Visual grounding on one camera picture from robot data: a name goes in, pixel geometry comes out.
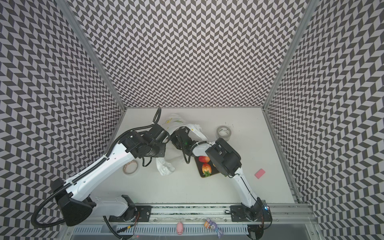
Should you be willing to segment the red yellow fake strawberry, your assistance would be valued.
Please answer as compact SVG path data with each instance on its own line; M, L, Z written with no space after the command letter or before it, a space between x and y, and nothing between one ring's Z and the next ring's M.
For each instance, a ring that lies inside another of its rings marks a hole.
M202 165L202 172L204 177L209 177L212 175L212 167L208 163Z

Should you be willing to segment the white plastic bag lemon print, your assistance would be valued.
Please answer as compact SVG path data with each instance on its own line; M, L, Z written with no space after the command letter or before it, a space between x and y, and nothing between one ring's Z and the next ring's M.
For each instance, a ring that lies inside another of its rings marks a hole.
M193 152L198 145L203 144L205 146L209 143L200 125L187 123L177 114L171 114L159 125L169 134L167 140L171 141L175 148L182 151L187 164L190 163L192 156L200 157Z

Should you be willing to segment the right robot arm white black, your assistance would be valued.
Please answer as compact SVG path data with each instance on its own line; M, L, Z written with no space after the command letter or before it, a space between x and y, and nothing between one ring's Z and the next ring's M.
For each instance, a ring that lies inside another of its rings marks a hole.
M181 127L170 136L172 144L183 153L189 163L192 157L208 157L210 163L232 180L240 197L241 204L231 206L227 214L233 222L260 222L262 225L273 222L270 207L252 190L242 169L241 156L223 139L214 142L195 141L190 138L190 129Z

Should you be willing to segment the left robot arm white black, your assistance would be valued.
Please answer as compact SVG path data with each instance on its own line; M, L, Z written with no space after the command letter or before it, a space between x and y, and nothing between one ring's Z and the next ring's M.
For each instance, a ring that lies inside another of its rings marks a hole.
M52 183L52 194L36 207L31 224L35 228L50 228L61 224L69 227L86 220L97 206L90 199L92 191L111 174L135 159L162 158L165 155L165 139L169 134L159 124L162 109L158 108L152 124L136 127L118 136L98 160L65 181ZM53 223L40 223L38 216L50 201L55 200L63 218Z

